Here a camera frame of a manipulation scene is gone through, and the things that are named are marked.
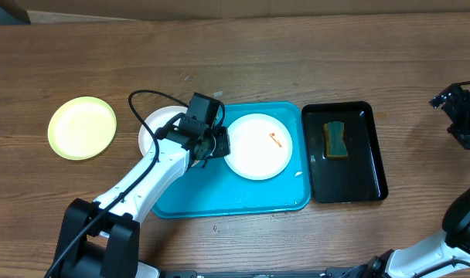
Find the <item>lime green plate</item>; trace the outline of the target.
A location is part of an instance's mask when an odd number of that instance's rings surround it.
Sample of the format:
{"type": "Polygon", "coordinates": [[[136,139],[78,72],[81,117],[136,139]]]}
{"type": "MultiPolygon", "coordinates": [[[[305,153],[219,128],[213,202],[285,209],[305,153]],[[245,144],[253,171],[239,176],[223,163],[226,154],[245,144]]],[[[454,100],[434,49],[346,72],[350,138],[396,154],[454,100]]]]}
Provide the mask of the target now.
{"type": "Polygon", "coordinates": [[[112,107],[96,97],[77,97],[59,107],[50,119],[50,147],[68,160],[99,155],[113,141],[117,119],[112,107]]]}

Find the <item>green yellow sponge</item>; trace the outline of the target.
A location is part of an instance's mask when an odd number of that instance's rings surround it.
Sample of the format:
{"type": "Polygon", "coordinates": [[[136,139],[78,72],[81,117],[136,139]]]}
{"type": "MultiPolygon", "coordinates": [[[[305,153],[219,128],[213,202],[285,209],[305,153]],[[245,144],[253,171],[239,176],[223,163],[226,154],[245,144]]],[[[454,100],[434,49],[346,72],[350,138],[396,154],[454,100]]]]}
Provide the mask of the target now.
{"type": "Polygon", "coordinates": [[[344,131],[345,124],[342,121],[331,121],[323,125],[325,157],[327,159],[345,159],[348,157],[344,131]]]}

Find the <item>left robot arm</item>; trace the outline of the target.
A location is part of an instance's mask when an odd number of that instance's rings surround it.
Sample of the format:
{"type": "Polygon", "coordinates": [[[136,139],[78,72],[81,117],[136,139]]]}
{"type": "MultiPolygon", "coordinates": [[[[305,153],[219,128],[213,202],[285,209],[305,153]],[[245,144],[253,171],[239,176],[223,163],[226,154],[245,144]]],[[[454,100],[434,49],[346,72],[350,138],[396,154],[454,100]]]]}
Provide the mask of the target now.
{"type": "Polygon", "coordinates": [[[227,130],[213,118],[175,115],[150,132],[148,153],[93,202],[67,208],[48,277],[159,277],[138,258],[141,224],[178,178],[196,161],[229,153],[227,130]]]}

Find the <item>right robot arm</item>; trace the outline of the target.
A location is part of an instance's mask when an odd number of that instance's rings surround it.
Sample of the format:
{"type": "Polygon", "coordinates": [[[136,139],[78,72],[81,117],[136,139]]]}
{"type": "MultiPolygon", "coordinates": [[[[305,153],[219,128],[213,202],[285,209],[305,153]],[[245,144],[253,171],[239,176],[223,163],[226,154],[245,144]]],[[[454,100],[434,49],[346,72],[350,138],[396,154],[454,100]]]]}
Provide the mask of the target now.
{"type": "MultiPolygon", "coordinates": [[[[451,120],[447,132],[470,150],[470,81],[453,83],[431,99],[451,120]]],[[[470,269],[470,188],[444,214],[441,230],[406,249],[389,250],[343,277],[441,277],[470,269]]]]}

